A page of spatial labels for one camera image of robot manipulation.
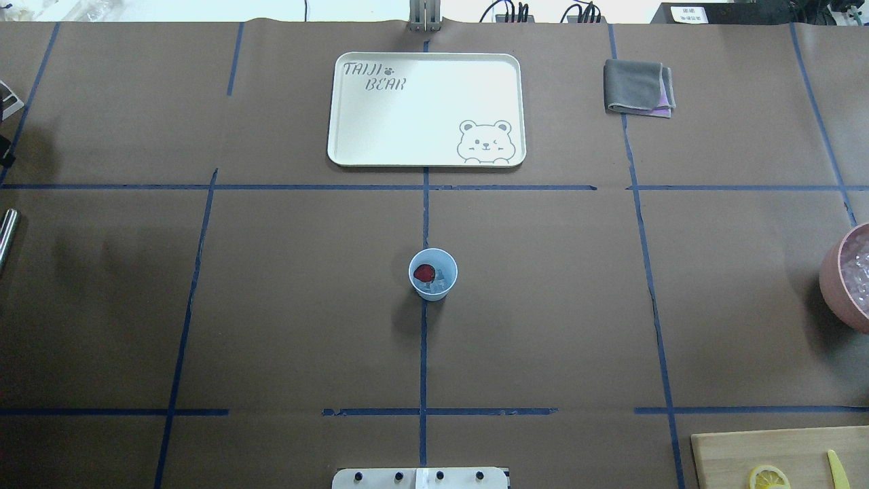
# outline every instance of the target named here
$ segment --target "wooden cutting board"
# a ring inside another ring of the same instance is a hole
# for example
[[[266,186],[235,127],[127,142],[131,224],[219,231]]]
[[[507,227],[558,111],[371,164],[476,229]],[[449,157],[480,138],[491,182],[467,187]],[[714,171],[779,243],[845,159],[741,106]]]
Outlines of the wooden cutting board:
[[[833,489],[826,451],[839,455],[852,489],[869,489],[869,426],[691,435],[700,489],[747,489],[756,466],[777,466],[792,489]]]

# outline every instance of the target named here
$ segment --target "strawberry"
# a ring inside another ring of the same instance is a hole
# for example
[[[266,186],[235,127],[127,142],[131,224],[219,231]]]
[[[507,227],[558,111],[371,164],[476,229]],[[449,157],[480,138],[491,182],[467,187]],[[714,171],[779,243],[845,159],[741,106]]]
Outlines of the strawberry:
[[[414,270],[414,278],[425,284],[435,281],[435,268],[432,265],[423,264]]]

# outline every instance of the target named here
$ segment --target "bowl of ice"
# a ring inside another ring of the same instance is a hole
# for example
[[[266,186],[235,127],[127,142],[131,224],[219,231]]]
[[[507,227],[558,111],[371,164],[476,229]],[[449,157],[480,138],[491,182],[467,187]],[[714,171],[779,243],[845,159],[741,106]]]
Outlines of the bowl of ice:
[[[826,254],[820,291],[839,319],[869,334],[869,223],[850,230]]]

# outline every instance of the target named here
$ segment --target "pink bowl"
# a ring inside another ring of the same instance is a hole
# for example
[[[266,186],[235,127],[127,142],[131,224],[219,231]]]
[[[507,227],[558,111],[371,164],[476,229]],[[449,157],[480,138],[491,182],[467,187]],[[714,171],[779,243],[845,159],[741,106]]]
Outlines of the pink bowl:
[[[846,325],[869,334],[869,316],[861,311],[848,293],[842,278],[842,248],[845,243],[857,236],[869,235],[869,223],[861,224],[850,230],[824,257],[820,267],[820,291],[826,304]]]

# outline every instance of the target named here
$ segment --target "bear drawing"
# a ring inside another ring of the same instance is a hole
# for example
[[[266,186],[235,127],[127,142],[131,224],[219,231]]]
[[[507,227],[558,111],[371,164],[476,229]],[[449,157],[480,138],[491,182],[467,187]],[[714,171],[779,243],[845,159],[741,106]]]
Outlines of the bear drawing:
[[[465,158],[465,163],[507,164],[516,154],[516,147],[510,140],[510,123],[498,121],[492,125],[477,124],[465,121],[459,124],[461,143],[459,156]]]

